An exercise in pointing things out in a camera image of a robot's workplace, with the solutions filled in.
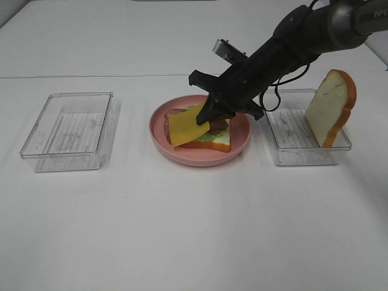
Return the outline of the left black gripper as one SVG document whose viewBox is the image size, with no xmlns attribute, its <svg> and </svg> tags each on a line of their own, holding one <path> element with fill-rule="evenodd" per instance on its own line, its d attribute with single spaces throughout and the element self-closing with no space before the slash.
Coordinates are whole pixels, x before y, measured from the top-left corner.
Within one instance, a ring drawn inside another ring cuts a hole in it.
<svg viewBox="0 0 388 291">
<path fill-rule="evenodd" d="M 282 76 L 303 66 L 294 53 L 270 39 L 244 62 L 231 64 L 220 76 L 198 70 L 189 75 L 189 84 L 209 93 L 196 123 L 231 119 L 237 112 L 260 119 L 263 109 L 252 99 Z"/>
</svg>

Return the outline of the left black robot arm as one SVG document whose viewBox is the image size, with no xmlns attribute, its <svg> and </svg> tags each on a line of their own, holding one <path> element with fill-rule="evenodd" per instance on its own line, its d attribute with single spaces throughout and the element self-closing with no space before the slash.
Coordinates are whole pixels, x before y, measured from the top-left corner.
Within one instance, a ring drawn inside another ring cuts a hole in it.
<svg viewBox="0 0 388 291">
<path fill-rule="evenodd" d="M 197 70 L 189 76 L 190 85 L 209 94 L 196 122 L 229 119 L 238 112 L 260 119 L 267 109 L 253 99 L 262 98 L 269 87 L 277 89 L 281 78 L 308 68 L 323 53 L 354 49 L 385 30 L 387 1 L 331 1 L 318 9 L 301 5 L 291 11 L 250 56 L 219 39 L 213 51 L 231 66 L 220 76 Z"/>
</svg>

